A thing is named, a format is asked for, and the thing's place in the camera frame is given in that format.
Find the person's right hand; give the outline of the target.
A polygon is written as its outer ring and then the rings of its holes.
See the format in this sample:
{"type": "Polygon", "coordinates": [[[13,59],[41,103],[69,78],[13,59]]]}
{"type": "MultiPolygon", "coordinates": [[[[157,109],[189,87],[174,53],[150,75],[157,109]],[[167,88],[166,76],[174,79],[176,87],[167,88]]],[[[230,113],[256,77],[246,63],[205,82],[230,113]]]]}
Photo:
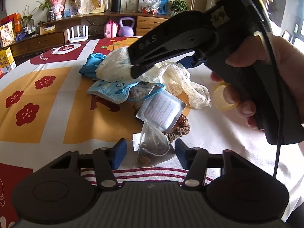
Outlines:
{"type": "MultiPolygon", "coordinates": [[[[269,36],[275,51],[280,76],[295,98],[300,123],[303,123],[303,53],[280,36],[269,36]]],[[[269,55],[259,36],[249,36],[227,59],[226,64],[233,67],[248,67],[256,61],[269,61],[269,55]]],[[[224,89],[224,99],[229,104],[237,104],[236,113],[246,120],[247,125],[257,128],[254,119],[256,106],[251,100],[240,101],[239,93],[232,87],[224,89]]]]}

